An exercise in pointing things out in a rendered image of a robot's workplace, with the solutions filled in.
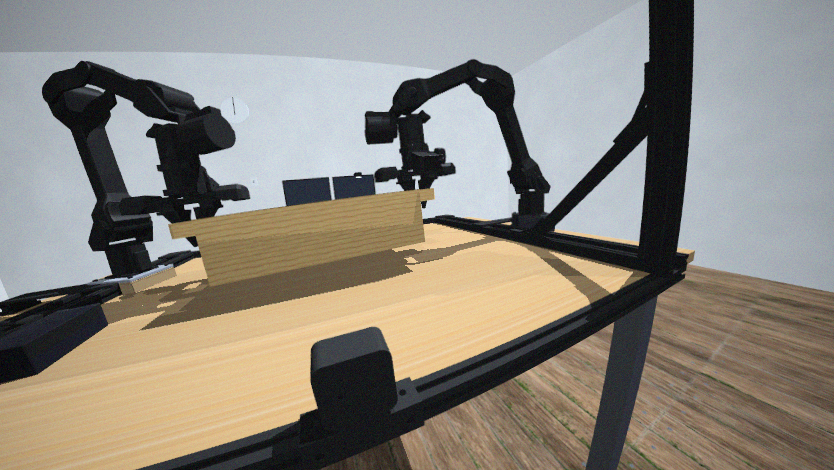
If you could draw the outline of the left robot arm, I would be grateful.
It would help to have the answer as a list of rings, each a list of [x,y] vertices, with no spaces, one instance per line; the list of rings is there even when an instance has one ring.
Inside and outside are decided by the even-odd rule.
[[[87,84],[105,91],[85,87]],[[42,96],[53,116],[71,130],[97,199],[88,244],[93,252],[105,251],[112,272],[105,279],[135,276],[159,267],[152,266],[144,243],[153,241],[150,214],[121,216],[119,210],[122,198],[131,196],[105,130],[110,110],[117,105],[115,95],[134,101],[133,106],[148,117],[178,123],[153,123],[146,133],[146,137],[155,138],[160,160],[199,158],[231,148],[236,140],[220,109],[207,106],[200,110],[191,94],[155,81],[136,80],[90,61],[80,61],[48,78]],[[109,245],[132,238],[136,240]]]

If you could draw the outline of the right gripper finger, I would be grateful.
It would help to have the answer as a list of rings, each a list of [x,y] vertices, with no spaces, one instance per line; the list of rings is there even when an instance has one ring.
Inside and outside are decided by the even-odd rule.
[[[415,181],[416,179],[409,179],[409,180],[402,180],[396,182],[396,184],[400,184],[404,191],[406,190],[414,190],[415,189]],[[408,186],[407,186],[408,184]]]
[[[438,177],[430,177],[430,178],[425,178],[425,179],[418,180],[419,190],[430,188],[432,183],[436,179],[438,179]],[[421,201],[422,208],[426,208],[426,203],[427,203],[427,201]]]

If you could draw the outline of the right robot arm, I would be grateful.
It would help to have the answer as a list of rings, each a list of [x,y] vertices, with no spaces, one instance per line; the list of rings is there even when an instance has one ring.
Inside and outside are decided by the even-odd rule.
[[[477,77],[488,80],[481,82]],[[498,66],[483,64],[472,59],[430,78],[415,78],[402,82],[392,99],[392,104],[395,105],[392,105],[388,112],[365,112],[367,145],[393,143],[398,132],[400,142],[424,139],[422,123],[426,123],[431,116],[424,110],[421,110],[419,114],[408,113],[422,106],[426,99],[429,100],[464,83],[483,98],[486,106],[497,117],[512,162],[507,174],[516,194],[520,194],[519,214],[523,216],[546,215],[544,194],[549,193],[551,186],[543,177],[538,164],[529,156],[513,106],[515,97],[513,78],[510,73]],[[408,117],[400,117],[401,115]],[[438,164],[445,164],[444,148],[435,148],[434,151],[429,151],[428,145],[427,147],[423,145],[422,148],[422,150],[415,150],[414,145],[408,146],[406,169],[414,167],[421,172],[437,171]],[[529,189],[535,189],[535,192],[526,192]]]

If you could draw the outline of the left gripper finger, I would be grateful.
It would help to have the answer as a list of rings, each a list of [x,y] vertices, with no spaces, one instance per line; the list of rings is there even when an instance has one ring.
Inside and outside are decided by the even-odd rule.
[[[191,220],[191,210],[172,210],[156,213],[157,216],[164,216],[170,223],[178,223]],[[197,247],[196,236],[186,238],[193,247]]]
[[[212,207],[214,207],[214,208],[212,208]],[[223,205],[207,205],[207,206],[193,207],[196,219],[213,217],[213,216],[215,216],[215,214],[216,214],[216,212],[219,208],[223,208]]]

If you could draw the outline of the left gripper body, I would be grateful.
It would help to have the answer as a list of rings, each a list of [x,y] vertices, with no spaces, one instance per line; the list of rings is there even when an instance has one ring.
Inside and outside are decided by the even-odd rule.
[[[248,188],[240,184],[216,186],[215,191],[209,191],[203,176],[204,166],[201,166],[199,158],[168,157],[161,159],[160,164],[157,165],[157,170],[163,172],[166,185],[163,194],[168,197],[144,195],[122,198],[119,204],[121,216],[185,210],[184,205],[195,203],[199,206],[222,205],[221,200],[250,199]],[[184,194],[179,195],[180,193]],[[200,195],[197,193],[202,195],[193,197],[193,195]],[[144,211],[146,209],[152,210]]]

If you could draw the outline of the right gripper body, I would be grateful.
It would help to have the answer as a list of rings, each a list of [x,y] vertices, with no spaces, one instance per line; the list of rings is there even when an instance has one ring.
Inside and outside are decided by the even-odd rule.
[[[412,169],[406,169],[406,155],[407,155],[407,149],[408,149],[409,145],[414,145],[415,150],[422,150],[423,145],[426,145],[426,147],[427,147],[427,143],[425,143],[424,139],[410,139],[410,140],[405,140],[405,141],[400,142],[401,150],[399,149],[399,153],[402,156],[402,164],[403,164],[403,166],[401,167],[401,170],[397,170],[396,166],[379,168],[374,173],[375,183],[388,182],[389,180],[396,179],[396,178],[399,182],[399,181],[402,181],[402,180],[412,179],[412,176],[420,176],[420,179],[425,179],[427,177],[446,176],[444,173],[456,174],[456,168],[455,168],[455,166],[452,162],[445,163],[445,164],[440,164],[439,167],[438,167],[438,171],[431,170],[432,172],[416,171],[416,169],[415,168],[413,169],[413,167],[412,167]],[[413,170],[413,171],[408,171],[408,170]],[[398,171],[398,175],[397,175],[397,171]],[[418,173],[418,172],[421,172],[421,173]],[[436,173],[443,173],[443,174],[436,174]],[[388,180],[383,180],[383,179],[388,179]]]

